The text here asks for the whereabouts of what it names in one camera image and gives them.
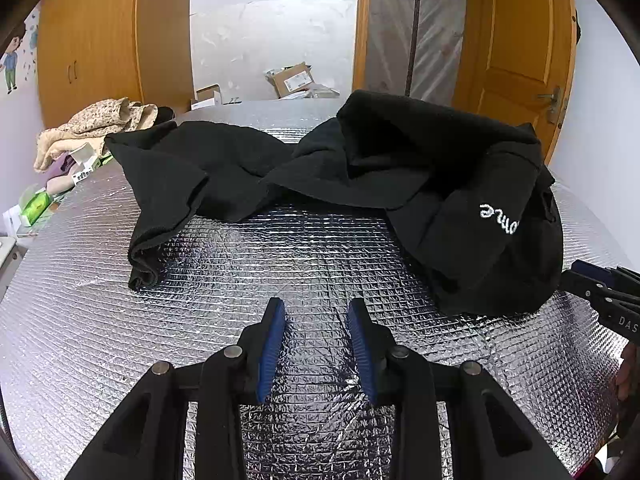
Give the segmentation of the person's right hand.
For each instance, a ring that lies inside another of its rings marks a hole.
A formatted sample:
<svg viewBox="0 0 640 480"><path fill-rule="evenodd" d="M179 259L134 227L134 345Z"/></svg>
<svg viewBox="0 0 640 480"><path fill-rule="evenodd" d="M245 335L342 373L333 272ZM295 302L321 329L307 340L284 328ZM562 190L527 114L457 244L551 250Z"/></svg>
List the person's right hand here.
<svg viewBox="0 0 640 480"><path fill-rule="evenodd" d="M615 375L614 385L618 401L618 417L633 413L639 403L639 353L631 341L620 355L622 364Z"/></svg>

